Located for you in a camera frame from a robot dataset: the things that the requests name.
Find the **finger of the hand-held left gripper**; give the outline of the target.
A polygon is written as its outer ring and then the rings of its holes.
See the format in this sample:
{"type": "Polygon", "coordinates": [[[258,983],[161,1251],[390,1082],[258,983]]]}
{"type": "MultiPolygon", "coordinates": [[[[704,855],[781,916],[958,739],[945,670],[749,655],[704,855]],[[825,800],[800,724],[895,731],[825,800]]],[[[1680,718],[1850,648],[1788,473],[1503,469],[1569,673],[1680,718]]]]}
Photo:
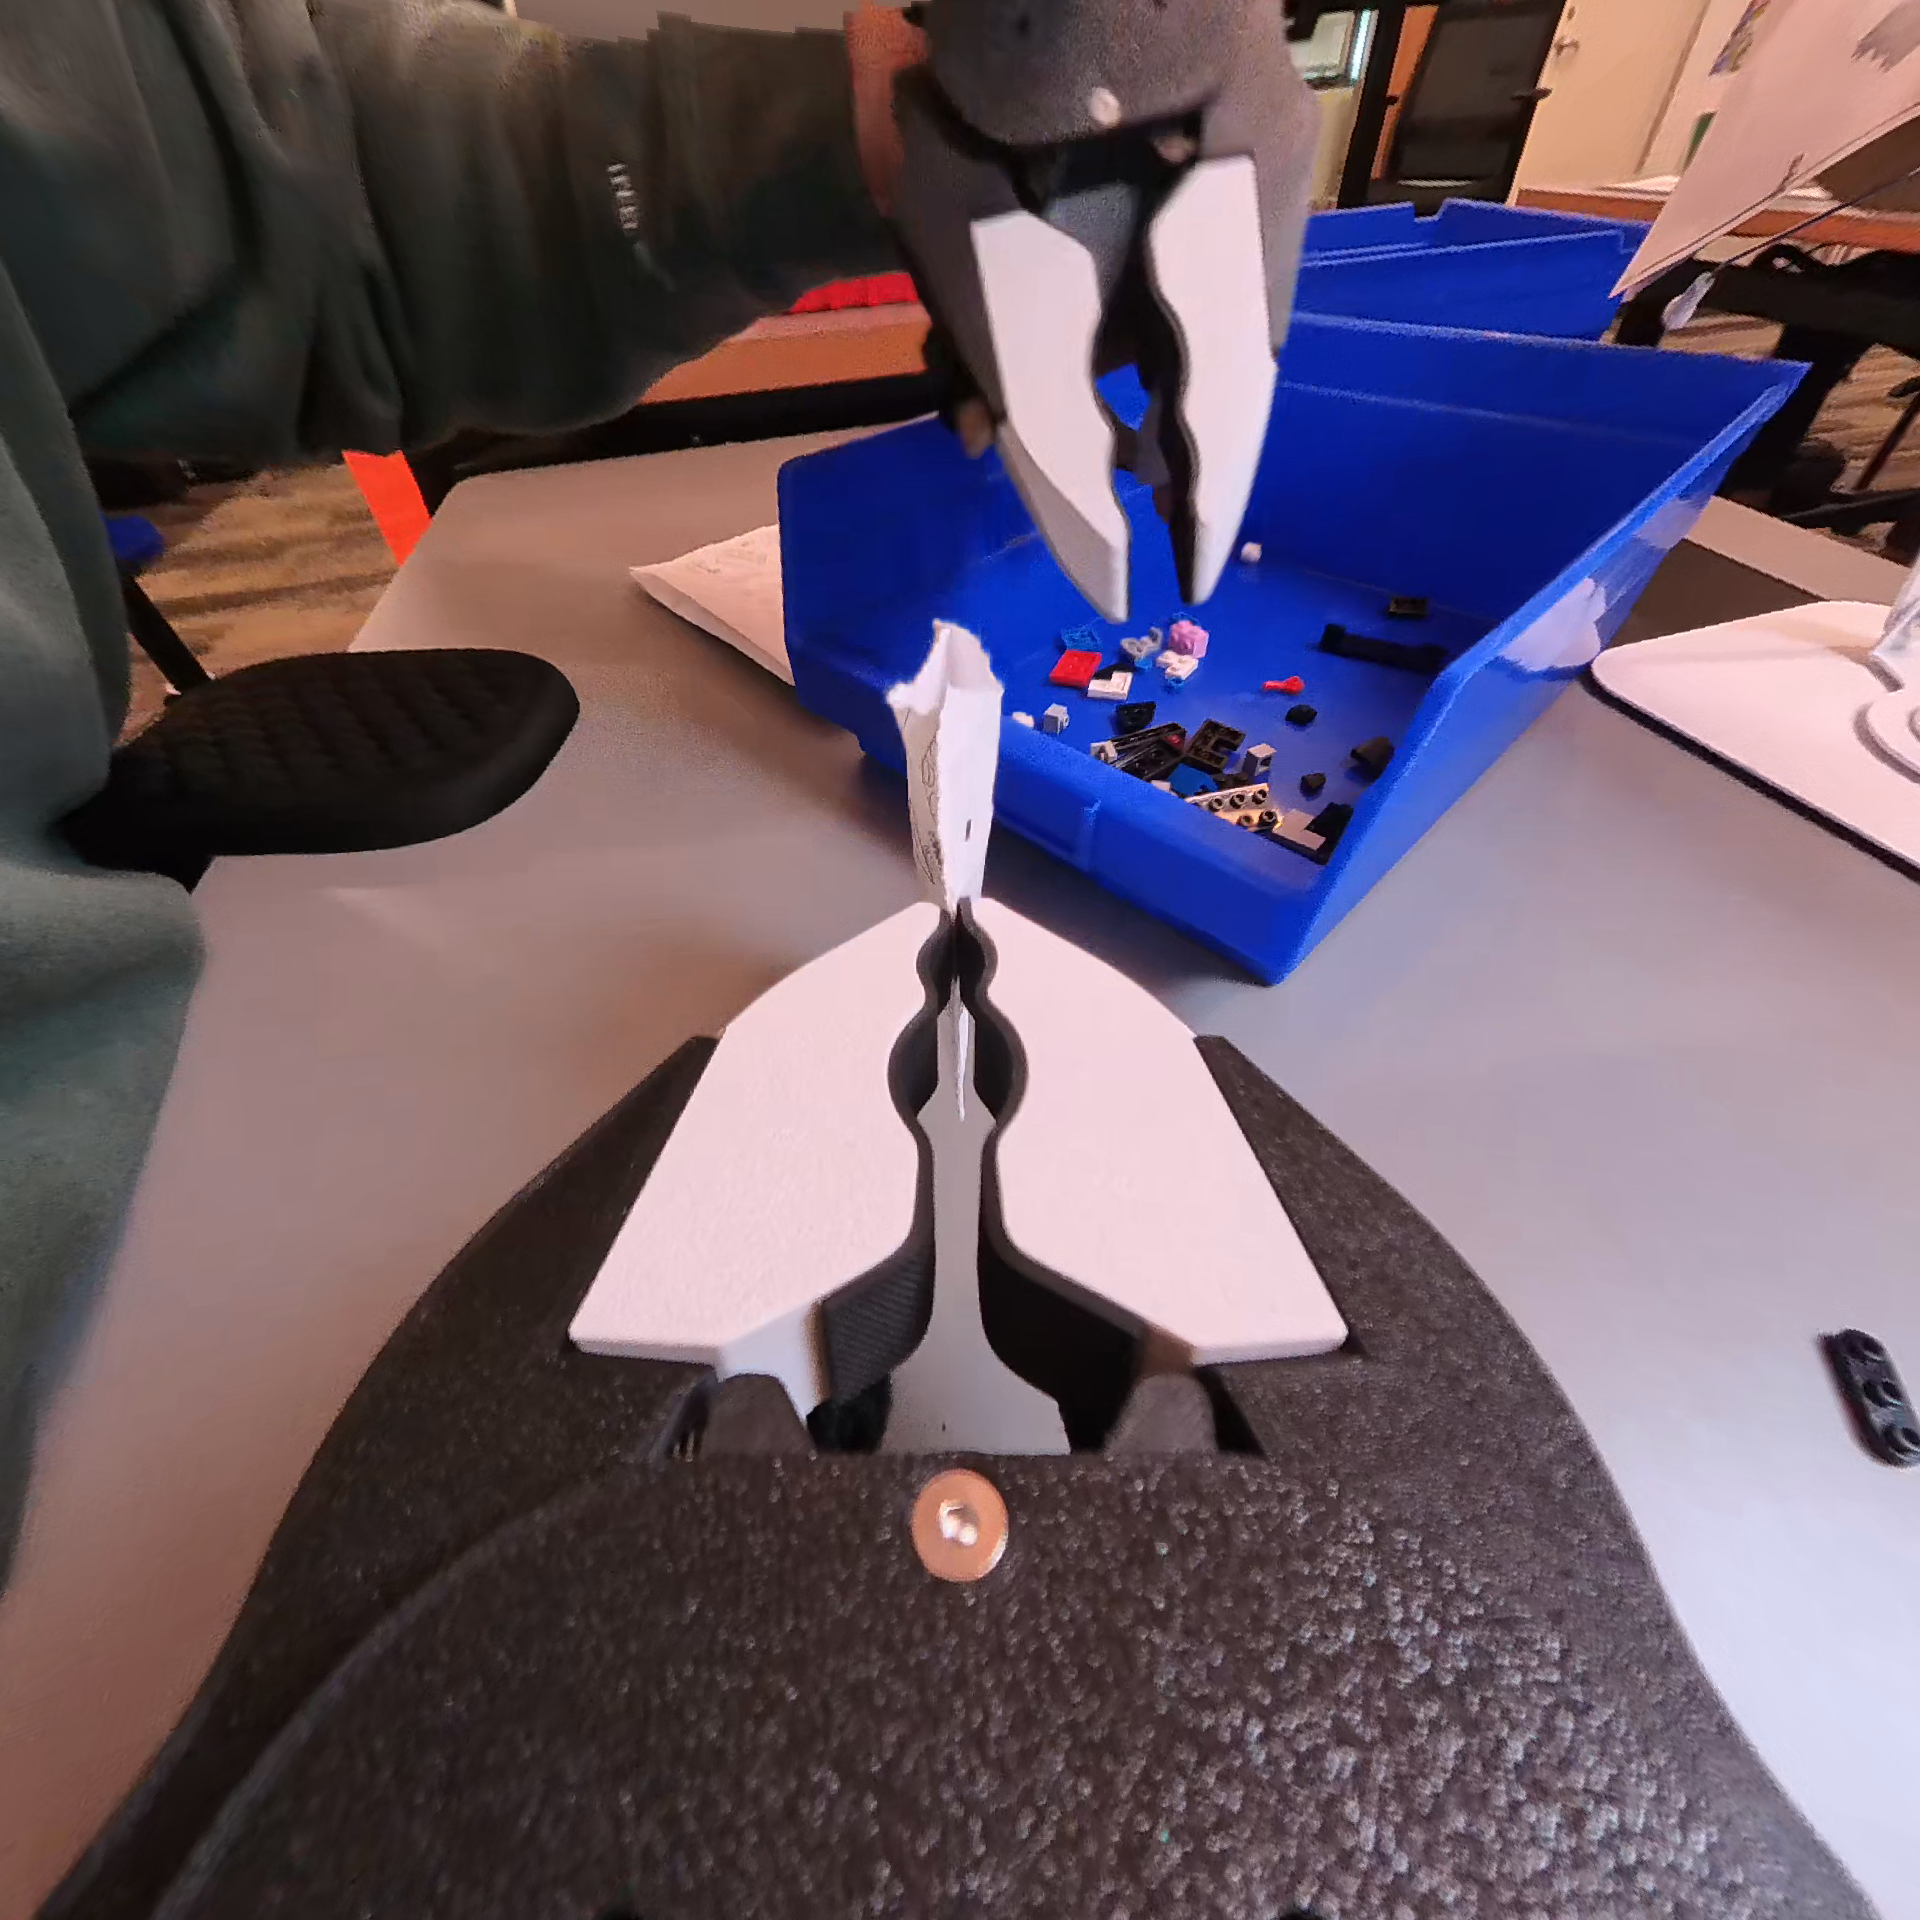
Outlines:
{"type": "Polygon", "coordinates": [[[1068,582],[1093,611],[1125,616],[1131,532],[1114,487],[1114,423],[1093,383],[1096,256],[1024,207],[972,222],[969,242],[1002,468],[1068,582]]]}
{"type": "Polygon", "coordinates": [[[1203,604],[1236,558],[1277,383],[1250,155],[1201,158],[1169,186],[1145,227],[1145,276],[1171,338],[1159,395],[1169,533],[1180,590],[1203,604]]]}

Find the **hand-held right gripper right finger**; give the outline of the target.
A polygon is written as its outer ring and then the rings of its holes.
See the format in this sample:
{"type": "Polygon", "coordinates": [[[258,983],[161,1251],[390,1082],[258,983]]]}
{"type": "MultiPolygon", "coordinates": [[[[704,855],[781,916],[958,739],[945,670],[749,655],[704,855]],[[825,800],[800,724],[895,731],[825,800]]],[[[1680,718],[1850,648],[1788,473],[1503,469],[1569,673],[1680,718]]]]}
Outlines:
{"type": "Polygon", "coordinates": [[[1125,974],[967,903],[989,1115],[977,1307],[1019,1377],[1329,1354],[1347,1323],[1196,1034],[1125,974]]]}

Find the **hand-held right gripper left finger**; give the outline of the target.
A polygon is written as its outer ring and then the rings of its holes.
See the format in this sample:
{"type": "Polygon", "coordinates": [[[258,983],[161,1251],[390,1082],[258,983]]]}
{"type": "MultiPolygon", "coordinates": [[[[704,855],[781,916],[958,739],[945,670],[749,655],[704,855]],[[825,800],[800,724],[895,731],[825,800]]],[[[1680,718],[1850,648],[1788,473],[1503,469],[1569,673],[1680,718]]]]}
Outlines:
{"type": "Polygon", "coordinates": [[[925,1011],[911,903],[768,985],[718,1035],[575,1307],[591,1356],[830,1384],[822,1311],[897,1253],[918,1133],[890,1064],[925,1011]]]}

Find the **blue plastic bin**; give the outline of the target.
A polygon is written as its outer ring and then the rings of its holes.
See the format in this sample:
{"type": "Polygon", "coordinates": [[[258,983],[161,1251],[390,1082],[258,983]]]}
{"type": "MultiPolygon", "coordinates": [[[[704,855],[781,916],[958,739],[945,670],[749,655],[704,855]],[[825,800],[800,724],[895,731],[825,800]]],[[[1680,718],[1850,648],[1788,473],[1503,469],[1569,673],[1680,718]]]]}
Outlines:
{"type": "Polygon", "coordinates": [[[1301,316],[1599,340],[1644,222],[1449,200],[1318,210],[1294,308],[1301,316]]]}
{"type": "Polygon", "coordinates": [[[1154,497],[1121,476],[1130,614],[1056,565],[995,454],[937,419],[816,450],[777,478],[781,620],[800,703],[902,769],[887,692],[937,620],[989,655],[1008,712],[995,826],[1256,977],[1280,981],[1561,696],[1698,521],[1798,373],[1772,359],[1300,316],[1260,471],[1212,595],[1180,598],[1154,497]],[[1315,860],[1103,767],[1111,703],[1054,685],[1062,635],[1189,611],[1209,649],[1162,724],[1274,748],[1274,807],[1346,805],[1315,860]]]}

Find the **small numbered paper bag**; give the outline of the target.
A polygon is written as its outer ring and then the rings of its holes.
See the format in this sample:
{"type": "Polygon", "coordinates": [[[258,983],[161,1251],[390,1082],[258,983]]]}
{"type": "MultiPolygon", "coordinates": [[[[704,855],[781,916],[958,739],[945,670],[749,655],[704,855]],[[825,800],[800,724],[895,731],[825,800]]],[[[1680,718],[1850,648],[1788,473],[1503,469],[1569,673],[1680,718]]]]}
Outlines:
{"type": "Polygon", "coordinates": [[[939,911],[930,1091],[918,1123],[927,1146],[966,1119],[973,1087],[973,999],[989,968],[980,925],[995,819],[1003,687],[976,633],[937,618],[921,664],[886,693],[905,777],[907,847],[924,899],[939,911]]]}

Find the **lego pieces pile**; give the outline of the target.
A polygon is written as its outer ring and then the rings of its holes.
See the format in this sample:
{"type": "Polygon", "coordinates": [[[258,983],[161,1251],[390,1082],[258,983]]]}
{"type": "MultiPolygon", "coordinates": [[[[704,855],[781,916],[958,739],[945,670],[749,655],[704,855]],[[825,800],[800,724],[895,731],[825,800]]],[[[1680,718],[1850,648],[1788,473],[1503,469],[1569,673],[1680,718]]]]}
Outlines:
{"type": "Polygon", "coordinates": [[[1049,683],[1013,714],[1196,814],[1326,863],[1379,784],[1427,685],[1474,632],[1415,593],[1354,593],[1322,609],[1167,620],[1127,635],[1084,685],[1049,683]]]}

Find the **lego instruction booklet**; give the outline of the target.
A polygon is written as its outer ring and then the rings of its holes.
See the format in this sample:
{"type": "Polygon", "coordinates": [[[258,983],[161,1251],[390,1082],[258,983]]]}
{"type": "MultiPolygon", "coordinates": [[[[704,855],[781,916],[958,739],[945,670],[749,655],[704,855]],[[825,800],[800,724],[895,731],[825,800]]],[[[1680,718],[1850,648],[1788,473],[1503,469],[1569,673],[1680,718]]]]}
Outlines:
{"type": "Polygon", "coordinates": [[[1701,244],[1910,123],[1915,110],[1913,1],[1769,4],[1614,293],[1635,298],[1701,244]]]}

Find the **small black lego beam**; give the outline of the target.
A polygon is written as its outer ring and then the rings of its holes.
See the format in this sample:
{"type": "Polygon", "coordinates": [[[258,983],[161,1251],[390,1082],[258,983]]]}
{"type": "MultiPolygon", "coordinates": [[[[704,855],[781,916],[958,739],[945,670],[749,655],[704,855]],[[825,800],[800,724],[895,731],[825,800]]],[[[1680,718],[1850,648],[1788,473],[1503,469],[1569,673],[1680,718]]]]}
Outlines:
{"type": "Polygon", "coordinates": [[[1917,1468],[1917,1409],[1887,1349],[1862,1327],[1820,1335],[1841,1409],[1862,1449],[1896,1470],[1917,1468]]]}

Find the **black office chair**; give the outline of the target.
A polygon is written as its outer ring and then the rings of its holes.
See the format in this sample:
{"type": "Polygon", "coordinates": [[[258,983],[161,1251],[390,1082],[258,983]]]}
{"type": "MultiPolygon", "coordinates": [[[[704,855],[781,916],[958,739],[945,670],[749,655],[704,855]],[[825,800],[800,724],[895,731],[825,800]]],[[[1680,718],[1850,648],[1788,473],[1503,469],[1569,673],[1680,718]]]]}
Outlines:
{"type": "Polygon", "coordinates": [[[1507,202],[1564,1],[1443,1],[1400,96],[1369,203],[1507,202]]]}

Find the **black rough rounded object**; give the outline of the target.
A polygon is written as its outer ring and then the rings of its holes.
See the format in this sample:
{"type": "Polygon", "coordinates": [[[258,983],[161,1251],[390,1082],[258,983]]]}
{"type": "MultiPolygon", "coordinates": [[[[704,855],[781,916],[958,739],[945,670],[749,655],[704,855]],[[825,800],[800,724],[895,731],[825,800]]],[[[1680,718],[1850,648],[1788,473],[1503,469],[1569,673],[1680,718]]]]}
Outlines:
{"type": "Polygon", "coordinates": [[[60,829],[188,889],[220,858],[431,844],[526,795],[577,716],[564,671],[516,649],[266,659],[175,693],[60,829]]]}

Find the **white book stand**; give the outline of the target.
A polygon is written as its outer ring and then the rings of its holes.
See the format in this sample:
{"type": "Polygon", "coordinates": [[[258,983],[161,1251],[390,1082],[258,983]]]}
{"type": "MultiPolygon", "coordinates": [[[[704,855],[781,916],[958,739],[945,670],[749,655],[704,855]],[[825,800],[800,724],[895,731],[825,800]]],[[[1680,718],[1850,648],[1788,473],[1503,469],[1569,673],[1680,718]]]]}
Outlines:
{"type": "Polygon", "coordinates": [[[1594,689],[1839,839],[1917,876],[1917,572],[1883,607],[1818,600],[1614,646],[1594,689]]]}

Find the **orange object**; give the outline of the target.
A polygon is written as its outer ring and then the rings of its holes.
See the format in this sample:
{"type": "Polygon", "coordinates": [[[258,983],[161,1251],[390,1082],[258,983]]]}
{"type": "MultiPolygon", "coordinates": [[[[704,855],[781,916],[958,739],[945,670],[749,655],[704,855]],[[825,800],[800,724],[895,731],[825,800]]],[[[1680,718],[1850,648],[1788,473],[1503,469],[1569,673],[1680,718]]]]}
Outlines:
{"type": "Polygon", "coordinates": [[[403,565],[419,546],[434,516],[414,464],[401,452],[351,448],[341,452],[341,459],[391,561],[395,567],[403,565]]]}

